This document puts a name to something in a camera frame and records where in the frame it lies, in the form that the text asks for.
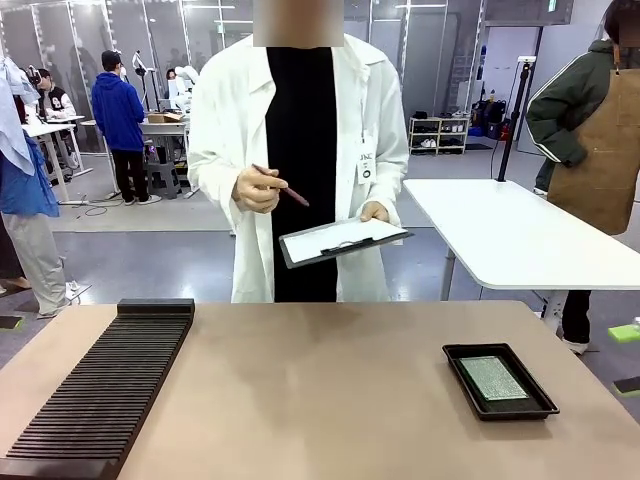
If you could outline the person's left hand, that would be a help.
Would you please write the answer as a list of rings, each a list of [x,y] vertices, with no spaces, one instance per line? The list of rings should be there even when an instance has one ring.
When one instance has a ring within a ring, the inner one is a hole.
[[[360,220],[363,222],[367,222],[373,219],[386,222],[386,223],[390,222],[390,216],[389,216],[388,210],[385,208],[384,205],[382,205],[377,201],[367,202],[363,206],[360,214]]]

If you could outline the person's right hand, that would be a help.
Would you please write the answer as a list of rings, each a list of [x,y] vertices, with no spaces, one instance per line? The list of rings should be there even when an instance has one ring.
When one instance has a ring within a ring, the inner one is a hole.
[[[277,170],[251,166],[239,173],[232,199],[249,211],[265,214],[276,208],[280,192],[287,188],[288,183],[279,177]]]

